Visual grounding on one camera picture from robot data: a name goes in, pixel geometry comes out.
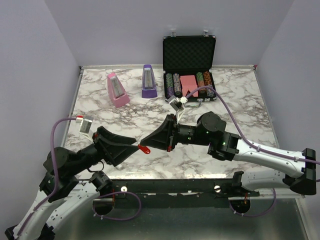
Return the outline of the red key fob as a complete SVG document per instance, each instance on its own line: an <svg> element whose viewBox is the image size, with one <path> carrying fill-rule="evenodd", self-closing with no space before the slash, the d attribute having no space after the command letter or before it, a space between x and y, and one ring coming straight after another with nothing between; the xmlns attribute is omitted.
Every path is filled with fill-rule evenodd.
<svg viewBox="0 0 320 240"><path fill-rule="evenodd" d="M143 146L143 145L139 144L138 148L145 154L150 154L151 153L151 150L147 146Z"/></svg>

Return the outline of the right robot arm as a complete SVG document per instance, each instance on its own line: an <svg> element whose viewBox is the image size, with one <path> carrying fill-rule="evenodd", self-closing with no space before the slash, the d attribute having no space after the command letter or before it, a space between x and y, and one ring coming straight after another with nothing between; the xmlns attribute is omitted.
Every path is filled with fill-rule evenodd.
<svg viewBox="0 0 320 240"><path fill-rule="evenodd" d="M242 173L230 183L230 191L241 196L247 191L288 188L300 195L317 193L316 153L313 149L288 151L247 140L242 134L226 131L227 123L212 111L201 115L195 126L178 123L169 114L141 145L167 152L177 144L207 146L208 155L220 161L247 162L266 171Z"/></svg>

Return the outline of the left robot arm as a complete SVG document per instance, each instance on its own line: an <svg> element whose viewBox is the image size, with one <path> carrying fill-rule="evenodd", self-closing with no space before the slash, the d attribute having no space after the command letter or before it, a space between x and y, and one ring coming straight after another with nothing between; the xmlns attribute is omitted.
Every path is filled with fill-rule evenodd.
<svg viewBox="0 0 320 240"><path fill-rule="evenodd" d="M114 192L112 180L100 170L69 196L78 186L77 174L101 160L116 167L139 149L135 138L111 133L102 126L92 140L78 152L56 147L48 154L43 164L46 174L33 204L19 224L5 230L9 240L53 240L59 228L80 208Z"/></svg>

